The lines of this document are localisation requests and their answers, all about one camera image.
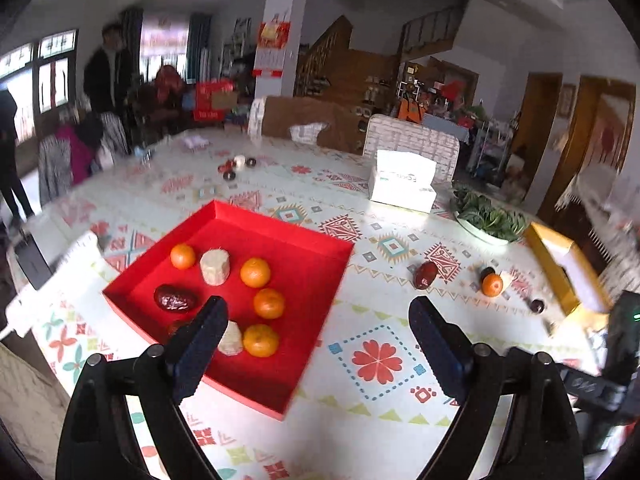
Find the orange tangerine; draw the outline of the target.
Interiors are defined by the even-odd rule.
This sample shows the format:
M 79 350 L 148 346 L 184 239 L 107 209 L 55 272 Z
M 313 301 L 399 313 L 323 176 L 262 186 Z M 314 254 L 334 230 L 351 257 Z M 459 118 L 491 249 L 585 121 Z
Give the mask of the orange tangerine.
M 255 324 L 248 326 L 243 333 L 244 350 L 255 358 L 273 356 L 280 344 L 279 335 L 268 325 Z
M 482 279 L 480 284 L 482 293 L 490 298 L 498 297 L 502 294 L 504 283 L 502 277 L 497 273 L 489 273 Z

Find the dark red jujube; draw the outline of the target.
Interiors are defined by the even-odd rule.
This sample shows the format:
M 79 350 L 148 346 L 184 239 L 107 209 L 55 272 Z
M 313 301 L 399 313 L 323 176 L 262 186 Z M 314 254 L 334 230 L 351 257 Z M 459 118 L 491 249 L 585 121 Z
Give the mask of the dark red jujube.
M 414 271 L 413 286 L 416 289 L 428 289 L 432 286 L 438 274 L 437 264 L 431 260 L 427 260 Z

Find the beige sugarcane chunk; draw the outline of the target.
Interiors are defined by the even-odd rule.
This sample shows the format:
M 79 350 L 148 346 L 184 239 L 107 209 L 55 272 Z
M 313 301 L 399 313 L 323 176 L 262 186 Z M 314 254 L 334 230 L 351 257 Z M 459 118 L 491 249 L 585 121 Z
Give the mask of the beige sugarcane chunk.
M 224 249 L 209 249 L 201 256 L 201 274 L 204 282 L 209 286 L 224 284 L 228 280 L 230 268 L 230 255 Z

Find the sugarcane chunk in tray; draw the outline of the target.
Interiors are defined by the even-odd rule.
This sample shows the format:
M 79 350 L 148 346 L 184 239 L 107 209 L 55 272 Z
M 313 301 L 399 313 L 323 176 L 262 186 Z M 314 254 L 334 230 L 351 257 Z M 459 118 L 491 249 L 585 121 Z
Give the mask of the sugarcane chunk in tray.
M 218 342 L 217 350 L 224 356 L 238 356 L 243 352 L 243 336 L 239 325 L 229 321 L 224 334 Z

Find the small dark round fruit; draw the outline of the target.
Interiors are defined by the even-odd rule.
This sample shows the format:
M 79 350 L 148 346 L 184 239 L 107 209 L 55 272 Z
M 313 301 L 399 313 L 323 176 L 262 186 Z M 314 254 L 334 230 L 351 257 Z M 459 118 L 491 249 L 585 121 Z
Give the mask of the small dark round fruit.
M 534 312 L 535 314 L 541 314 L 544 312 L 546 306 L 541 299 L 534 299 L 529 303 L 529 310 Z

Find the pale sugarcane piece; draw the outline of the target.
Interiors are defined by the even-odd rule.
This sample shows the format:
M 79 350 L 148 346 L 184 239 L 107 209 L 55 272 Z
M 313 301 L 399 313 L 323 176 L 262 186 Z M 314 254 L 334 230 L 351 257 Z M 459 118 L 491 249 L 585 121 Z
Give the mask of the pale sugarcane piece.
M 502 281 L 502 290 L 507 290 L 513 282 L 513 276 L 510 272 L 501 271 L 499 274 Z

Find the dark plum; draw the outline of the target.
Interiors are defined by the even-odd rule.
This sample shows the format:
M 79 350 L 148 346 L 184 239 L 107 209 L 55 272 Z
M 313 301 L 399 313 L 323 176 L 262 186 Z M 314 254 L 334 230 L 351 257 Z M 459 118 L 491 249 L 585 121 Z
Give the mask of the dark plum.
M 492 277 L 496 275 L 496 271 L 491 266 L 485 268 L 482 272 L 480 272 L 480 284 L 484 284 L 486 280 L 491 281 Z

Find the yellow cardboard box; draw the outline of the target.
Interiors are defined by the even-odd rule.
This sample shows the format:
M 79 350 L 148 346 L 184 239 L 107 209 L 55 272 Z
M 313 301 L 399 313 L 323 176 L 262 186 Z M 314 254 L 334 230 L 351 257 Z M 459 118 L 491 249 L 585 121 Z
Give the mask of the yellow cardboard box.
M 580 310 L 594 314 L 611 311 L 611 299 L 574 240 L 537 222 L 525 229 L 524 236 L 566 316 Z

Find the patterned tablecloth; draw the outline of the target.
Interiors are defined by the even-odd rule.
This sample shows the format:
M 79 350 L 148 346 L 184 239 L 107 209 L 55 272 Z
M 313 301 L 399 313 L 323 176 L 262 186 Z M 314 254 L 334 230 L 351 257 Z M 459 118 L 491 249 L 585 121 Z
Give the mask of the patterned tablecloth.
M 559 307 L 525 243 L 490 247 L 451 218 L 372 203 L 370 165 L 341 152 L 279 140 L 253 145 L 238 132 L 200 130 L 164 141 L 150 160 L 130 158 L 47 204 L 30 220 L 41 250 L 56 255 L 87 231 L 102 249 L 96 287 L 55 299 L 34 335 L 66 390 L 90 354 L 136 356 L 144 340 L 112 311 L 104 287 L 153 243 L 212 200 L 346 240 L 344 278 L 284 419 L 203 386 L 184 402 L 206 456 L 226 479 L 412 479 L 457 408 L 437 385 L 409 330 L 413 270 L 438 264 L 427 291 L 474 341 L 518 346 L 595 372 L 576 325 L 549 328 Z M 491 266 L 513 282 L 495 298 L 480 289 Z M 541 299 L 541 314 L 529 303 Z

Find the tangerine in tray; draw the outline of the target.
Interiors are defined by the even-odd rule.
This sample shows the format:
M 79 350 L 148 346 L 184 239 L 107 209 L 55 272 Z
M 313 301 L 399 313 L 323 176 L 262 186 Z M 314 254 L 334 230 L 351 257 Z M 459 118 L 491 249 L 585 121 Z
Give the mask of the tangerine in tray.
M 250 288 L 262 288 L 271 278 L 268 262 L 262 258 L 249 258 L 241 266 L 240 279 Z

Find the white plate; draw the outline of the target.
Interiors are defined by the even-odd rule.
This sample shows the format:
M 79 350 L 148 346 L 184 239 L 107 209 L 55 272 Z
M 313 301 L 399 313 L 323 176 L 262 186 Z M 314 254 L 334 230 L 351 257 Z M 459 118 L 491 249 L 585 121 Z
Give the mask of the white plate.
M 486 231 L 485 217 L 476 208 L 455 209 L 454 218 L 465 231 L 489 245 L 506 246 L 513 242 L 510 237 L 495 236 L 490 231 Z

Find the white power strip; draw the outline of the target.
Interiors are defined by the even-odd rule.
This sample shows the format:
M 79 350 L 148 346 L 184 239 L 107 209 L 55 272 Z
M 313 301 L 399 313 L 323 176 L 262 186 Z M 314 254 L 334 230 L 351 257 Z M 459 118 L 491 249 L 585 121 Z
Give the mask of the white power strip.
M 52 263 L 44 258 L 32 234 L 17 243 L 15 255 L 27 284 L 6 307 L 1 339 L 10 333 L 24 338 L 50 301 L 84 296 L 96 287 L 100 278 L 98 264 L 102 255 L 99 239 L 92 231 L 74 240 Z

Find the red tray box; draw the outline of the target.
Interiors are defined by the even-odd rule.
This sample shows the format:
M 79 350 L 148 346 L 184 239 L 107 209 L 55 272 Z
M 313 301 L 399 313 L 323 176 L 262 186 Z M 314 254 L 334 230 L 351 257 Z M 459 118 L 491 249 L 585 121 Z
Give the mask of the red tray box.
M 228 280 L 209 286 L 198 266 L 175 268 L 170 252 L 180 243 L 199 255 L 209 249 L 228 252 Z M 281 420 L 326 322 L 352 248 L 351 242 L 213 200 L 131 263 L 104 288 L 103 295 L 114 312 L 149 342 L 163 344 L 171 326 L 195 315 L 194 311 L 167 312 L 157 307 L 154 292 L 160 285 L 186 290 L 200 304 L 221 296 L 228 304 L 230 320 L 247 328 L 262 319 L 253 306 L 256 289 L 242 282 L 240 269 L 250 258 L 264 259 L 271 271 L 269 287 L 284 297 L 282 316 L 270 323 L 279 335 L 279 348 L 265 359 L 247 352 L 239 356 L 216 353 L 204 382 Z

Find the green leafy vegetables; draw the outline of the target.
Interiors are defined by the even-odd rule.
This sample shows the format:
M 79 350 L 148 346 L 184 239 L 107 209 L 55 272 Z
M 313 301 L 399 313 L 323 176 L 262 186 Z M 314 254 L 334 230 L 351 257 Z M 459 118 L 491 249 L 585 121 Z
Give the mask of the green leafy vegetables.
M 496 205 L 488 196 L 478 194 L 472 188 L 454 188 L 454 210 L 476 208 L 485 217 L 486 231 L 495 236 L 510 237 L 515 242 L 528 227 L 524 214 Z

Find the white tissue box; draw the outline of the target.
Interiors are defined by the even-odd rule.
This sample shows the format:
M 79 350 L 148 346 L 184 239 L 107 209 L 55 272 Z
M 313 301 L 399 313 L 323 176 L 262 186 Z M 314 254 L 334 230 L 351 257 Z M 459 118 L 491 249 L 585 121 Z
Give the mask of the white tissue box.
M 372 202 L 429 214 L 436 192 L 436 162 L 410 152 L 377 150 L 369 178 Z

